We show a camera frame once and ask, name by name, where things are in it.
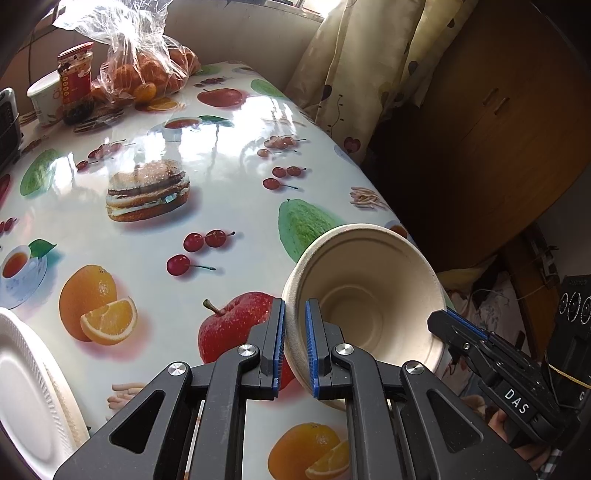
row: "beige pulp bowl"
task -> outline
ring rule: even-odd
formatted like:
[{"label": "beige pulp bowl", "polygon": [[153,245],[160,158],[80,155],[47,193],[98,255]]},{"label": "beige pulp bowl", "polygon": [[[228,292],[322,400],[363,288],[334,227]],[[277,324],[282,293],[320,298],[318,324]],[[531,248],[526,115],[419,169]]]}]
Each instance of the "beige pulp bowl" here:
[{"label": "beige pulp bowl", "polygon": [[[322,319],[340,326],[345,342],[376,360],[402,365],[418,360],[435,371],[444,345],[427,328],[431,312],[446,308],[435,272],[421,252],[376,225],[343,225],[304,252],[282,294],[285,358],[310,393],[305,305],[318,299]],[[327,402],[345,407],[343,400]]]}]

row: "white foam plate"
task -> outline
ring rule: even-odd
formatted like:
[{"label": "white foam plate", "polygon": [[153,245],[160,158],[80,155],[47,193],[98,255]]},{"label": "white foam plate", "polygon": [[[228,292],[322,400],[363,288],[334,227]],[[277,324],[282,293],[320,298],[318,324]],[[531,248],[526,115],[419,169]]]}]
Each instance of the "white foam plate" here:
[{"label": "white foam plate", "polygon": [[0,309],[0,422],[41,480],[88,438],[72,391],[41,339]]}]

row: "printed green fruit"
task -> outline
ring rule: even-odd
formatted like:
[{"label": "printed green fruit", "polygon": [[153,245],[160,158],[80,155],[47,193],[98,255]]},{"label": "printed green fruit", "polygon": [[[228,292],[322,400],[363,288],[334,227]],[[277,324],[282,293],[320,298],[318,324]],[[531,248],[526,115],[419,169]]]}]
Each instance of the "printed green fruit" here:
[{"label": "printed green fruit", "polygon": [[343,224],[334,215],[303,200],[286,200],[279,207],[279,238],[294,262],[320,235]]},{"label": "printed green fruit", "polygon": [[195,75],[215,75],[220,70],[221,67],[219,65],[202,65],[201,69]]},{"label": "printed green fruit", "polygon": [[269,97],[285,98],[274,85],[270,84],[266,80],[256,79],[251,82],[251,88],[260,95],[267,95]]},{"label": "printed green fruit", "polygon": [[54,162],[60,156],[53,148],[41,152],[31,163],[21,180],[21,195],[29,195],[39,189],[46,191],[51,184],[51,178],[56,168]]}]

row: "printed cherry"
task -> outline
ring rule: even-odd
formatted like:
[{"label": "printed cherry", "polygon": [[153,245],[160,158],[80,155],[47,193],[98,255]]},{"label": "printed cherry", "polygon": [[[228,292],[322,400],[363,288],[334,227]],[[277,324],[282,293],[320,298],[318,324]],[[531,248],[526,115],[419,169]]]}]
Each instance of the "printed cherry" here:
[{"label": "printed cherry", "polygon": [[236,234],[236,232],[226,233],[223,230],[212,230],[205,235],[205,243],[210,247],[218,248],[226,243],[226,239],[229,236],[234,234]]},{"label": "printed cherry", "polygon": [[208,270],[215,270],[213,267],[206,267],[205,265],[192,265],[191,260],[186,255],[175,255],[166,262],[166,270],[171,275],[178,277],[188,272],[189,267],[207,268]]},{"label": "printed cherry", "polygon": [[95,158],[101,159],[109,155],[115,154],[123,147],[121,142],[124,142],[126,140],[127,139],[124,138],[123,140],[117,140],[117,142],[103,143],[99,148],[90,152],[88,154],[88,158],[90,158],[91,160],[94,160]]},{"label": "printed cherry", "polygon": [[201,250],[204,244],[203,235],[200,233],[190,233],[183,242],[183,247],[187,252],[196,252]]},{"label": "printed cherry", "polygon": [[281,167],[275,167],[273,168],[272,172],[271,172],[275,177],[277,177],[278,179],[282,179],[283,177],[285,177],[287,175],[287,172],[285,171],[284,168]]},{"label": "printed cherry", "polygon": [[297,143],[306,140],[305,138],[293,138],[290,135],[286,135],[284,137],[278,137],[273,135],[269,137],[269,140],[265,140],[263,144],[267,148],[276,148],[277,150],[286,150],[288,147],[295,147]]},{"label": "printed cherry", "polygon": [[4,224],[4,231],[9,232],[10,229],[12,228],[12,224],[16,221],[17,221],[17,219],[15,219],[15,218],[9,218],[8,220],[6,220],[6,223]]},{"label": "printed cherry", "polygon": [[298,187],[293,187],[292,185],[286,185],[285,183],[281,183],[277,179],[265,179],[265,180],[262,181],[262,185],[267,190],[277,190],[279,187],[289,187],[291,189],[299,190]]},{"label": "printed cherry", "polygon": [[81,162],[78,162],[76,164],[76,170],[77,171],[85,170],[88,168],[88,165],[92,165],[93,163],[98,163],[98,161],[82,160]]},{"label": "printed cherry", "polygon": [[300,167],[287,167],[287,173],[292,177],[299,177],[305,168]]}]

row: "wooden cabinet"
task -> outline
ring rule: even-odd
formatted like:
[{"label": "wooden cabinet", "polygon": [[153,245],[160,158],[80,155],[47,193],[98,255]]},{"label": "wooden cabinet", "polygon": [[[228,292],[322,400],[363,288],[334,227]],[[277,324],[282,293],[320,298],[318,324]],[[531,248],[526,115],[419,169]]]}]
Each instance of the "wooden cabinet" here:
[{"label": "wooden cabinet", "polygon": [[408,128],[382,189],[437,271],[469,267],[591,159],[591,80],[528,1],[480,0]]}]

